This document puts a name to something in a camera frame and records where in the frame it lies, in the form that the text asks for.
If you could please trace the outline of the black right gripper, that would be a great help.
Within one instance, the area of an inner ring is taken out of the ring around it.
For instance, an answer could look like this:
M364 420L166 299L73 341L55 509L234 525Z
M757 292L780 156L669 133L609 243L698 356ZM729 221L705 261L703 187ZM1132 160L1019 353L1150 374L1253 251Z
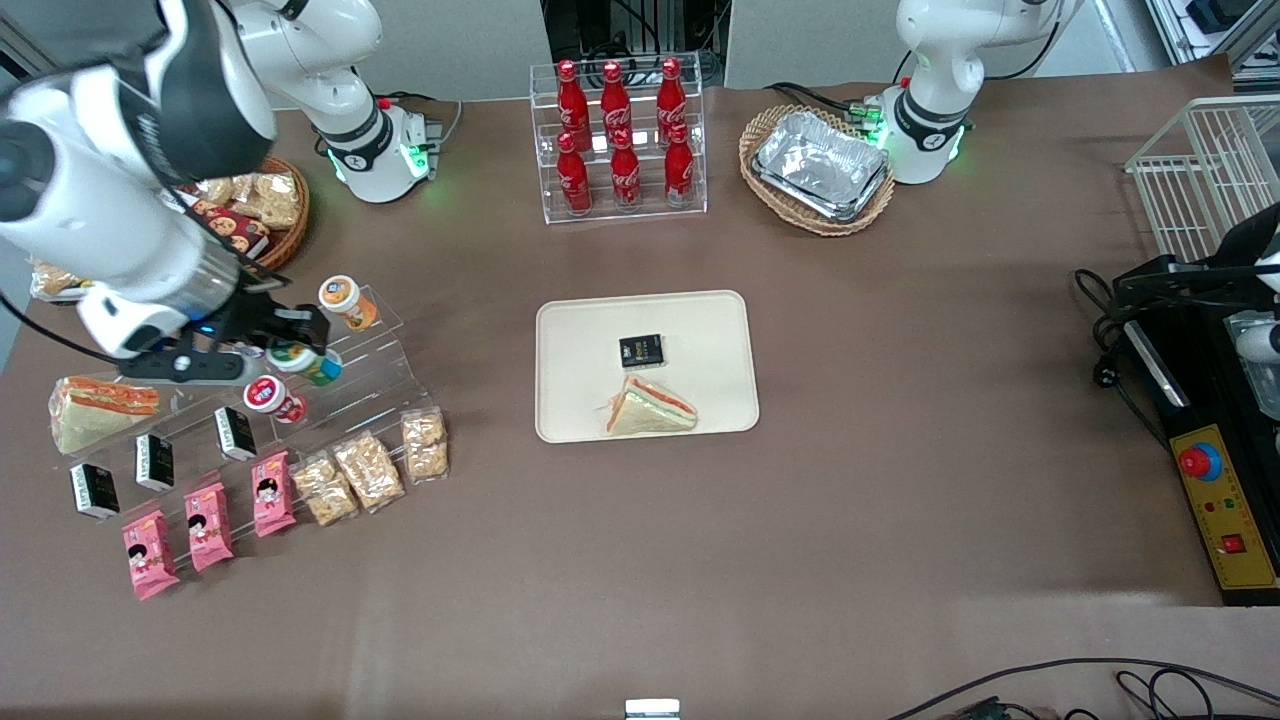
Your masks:
M276 342L325 352L330 322L316 305L292 309L270 293L237 288L223 306L198 320L198 334L221 345L238 343L238 352L246 357L268 357Z

